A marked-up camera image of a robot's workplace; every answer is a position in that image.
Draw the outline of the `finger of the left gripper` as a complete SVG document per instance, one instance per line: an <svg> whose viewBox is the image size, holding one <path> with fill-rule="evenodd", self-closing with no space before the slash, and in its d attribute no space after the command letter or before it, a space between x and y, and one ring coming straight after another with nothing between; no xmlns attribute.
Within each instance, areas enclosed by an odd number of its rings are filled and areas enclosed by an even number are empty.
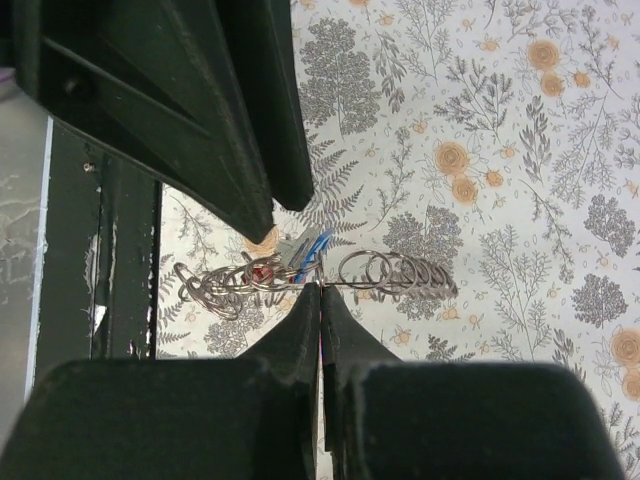
<svg viewBox="0 0 640 480"><path fill-rule="evenodd" d="M217 1L271 196L302 211L314 195L288 1Z"/></svg>

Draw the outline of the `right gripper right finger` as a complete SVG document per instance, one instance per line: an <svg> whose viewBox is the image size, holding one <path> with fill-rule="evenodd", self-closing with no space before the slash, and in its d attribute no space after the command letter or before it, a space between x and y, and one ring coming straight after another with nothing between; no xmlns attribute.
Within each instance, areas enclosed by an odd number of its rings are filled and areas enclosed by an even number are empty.
<svg viewBox="0 0 640 480"><path fill-rule="evenodd" d="M336 287L322 289L320 339L325 450L331 455L333 478L345 479L343 391L349 373L354 364L400 359L353 317Z"/></svg>

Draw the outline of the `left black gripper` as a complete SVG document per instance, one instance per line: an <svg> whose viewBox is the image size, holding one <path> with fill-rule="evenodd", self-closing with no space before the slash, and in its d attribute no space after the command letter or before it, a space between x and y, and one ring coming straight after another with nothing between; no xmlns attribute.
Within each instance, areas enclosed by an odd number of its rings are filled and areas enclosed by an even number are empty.
<svg viewBox="0 0 640 480"><path fill-rule="evenodd" d="M252 241L273 202L210 1L10 1L16 83Z"/></svg>

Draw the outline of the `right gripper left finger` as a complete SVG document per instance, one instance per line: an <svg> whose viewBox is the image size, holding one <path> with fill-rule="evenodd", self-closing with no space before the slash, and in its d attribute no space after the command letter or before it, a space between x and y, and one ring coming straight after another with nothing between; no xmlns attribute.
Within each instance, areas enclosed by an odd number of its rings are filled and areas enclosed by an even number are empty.
<svg viewBox="0 0 640 480"><path fill-rule="evenodd" d="M316 477L319 328L320 287L311 283L239 357L247 377L234 404L236 479Z"/></svg>

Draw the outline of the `red key tag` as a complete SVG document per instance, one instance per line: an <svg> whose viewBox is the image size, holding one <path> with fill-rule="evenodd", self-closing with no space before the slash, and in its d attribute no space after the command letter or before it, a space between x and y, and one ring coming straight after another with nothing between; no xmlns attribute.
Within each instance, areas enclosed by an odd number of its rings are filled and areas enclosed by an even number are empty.
<svg viewBox="0 0 640 480"><path fill-rule="evenodd" d="M273 272L269 268L256 267L252 269L251 280L258 284L268 284L273 279Z"/></svg>

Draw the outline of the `blue key tag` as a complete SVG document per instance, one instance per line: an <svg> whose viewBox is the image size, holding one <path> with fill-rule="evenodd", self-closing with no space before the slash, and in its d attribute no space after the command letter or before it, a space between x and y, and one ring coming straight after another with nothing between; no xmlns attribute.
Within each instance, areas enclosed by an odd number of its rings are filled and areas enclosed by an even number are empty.
<svg viewBox="0 0 640 480"><path fill-rule="evenodd" d="M290 266L297 271L291 279L293 283L303 283L307 273L314 270L313 264L322 259L332 236L333 230L328 229L319 233L316 237L311 235L304 238L302 245L298 248L290 262Z"/></svg>

